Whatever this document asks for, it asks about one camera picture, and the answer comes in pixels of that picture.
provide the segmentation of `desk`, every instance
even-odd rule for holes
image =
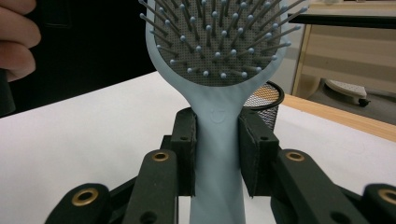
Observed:
[[[308,98],[321,78],[396,92],[395,24],[376,24],[395,22],[395,1],[314,2],[306,16],[316,15],[306,21],[293,95]]]
[[[368,183],[396,186],[394,139],[312,115],[309,108],[324,115],[329,108],[311,104],[287,96],[279,106],[282,148],[308,153],[335,184],[356,193]],[[42,224],[70,189],[84,183],[114,189],[135,177],[188,106],[155,72],[0,119],[0,223]],[[396,128],[384,132],[395,136]],[[269,198],[245,195],[247,224],[275,223]],[[190,198],[179,197],[179,213],[179,223],[188,223]]]

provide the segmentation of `brass insert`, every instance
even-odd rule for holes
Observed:
[[[152,159],[155,161],[166,161],[169,159],[169,155],[164,152],[157,152],[152,156]]]
[[[75,206],[84,206],[90,204],[95,201],[98,195],[99,192],[97,189],[82,189],[73,196],[72,204]]]
[[[286,153],[286,157],[291,161],[303,161],[305,157],[298,152],[288,152]]]
[[[396,190],[380,189],[378,194],[384,201],[396,205]]]

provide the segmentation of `screw hole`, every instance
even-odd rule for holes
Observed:
[[[142,224],[152,224],[157,221],[157,216],[153,212],[145,212],[141,217],[140,217],[140,223]]]
[[[384,201],[396,205],[396,190],[380,189],[378,194]]]
[[[288,152],[286,154],[286,157],[291,160],[291,161],[303,161],[305,160],[305,157],[298,153],[298,152]]]
[[[82,189],[77,192],[72,199],[72,204],[75,206],[84,206],[92,203],[98,197],[99,192],[97,189]]]
[[[330,214],[330,217],[332,218],[332,220],[334,220],[336,223],[339,223],[339,224],[349,224],[350,223],[349,217],[347,217],[346,215],[339,213],[339,212],[332,212]]]
[[[158,152],[152,156],[152,159],[154,159],[155,161],[166,161],[166,160],[168,160],[168,158],[169,158],[169,155],[164,152]]]

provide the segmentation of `black background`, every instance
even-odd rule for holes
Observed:
[[[37,0],[27,15],[39,26],[42,39],[31,48],[36,70],[9,83],[17,109],[8,116],[155,71],[146,47],[146,24],[139,18],[146,9],[137,0],[64,0],[68,7],[50,14],[68,13],[68,28],[46,25],[43,9],[49,9],[48,1],[53,0]]]

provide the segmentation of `white wall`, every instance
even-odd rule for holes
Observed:
[[[296,0],[290,0],[288,5],[296,2]],[[291,9],[289,13],[300,10],[303,6],[308,6],[309,2],[304,1],[301,4],[297,5],[295,8]],[[289,27],[293,27],[297,25],[297,23],[289,23]],[[273,77],[271,77],[271,81],[275,82],[280,88],[282,88],[283,92],[287,94],[291,94],[292,87],[294,83],[295,70],[297,67],[298,57],[300,55],[301,43],[304,34],[304,25],[300,30],[294,31],[288,34],[289,40],[291,41],[291,46],[287,48],[285,58],[282,61],[282,64],[277,69],[276,73]]]

